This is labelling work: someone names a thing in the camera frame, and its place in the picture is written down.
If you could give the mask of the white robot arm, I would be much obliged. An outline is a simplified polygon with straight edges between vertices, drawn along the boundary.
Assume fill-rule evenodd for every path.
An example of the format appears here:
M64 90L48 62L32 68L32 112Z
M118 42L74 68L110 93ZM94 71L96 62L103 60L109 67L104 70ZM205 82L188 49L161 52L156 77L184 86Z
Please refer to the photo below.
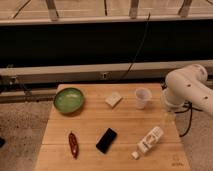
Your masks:
M207 70L199 64L169 72L161 95L165 109L175 112L189 101L213 117L213 90L205 85L207 78Z

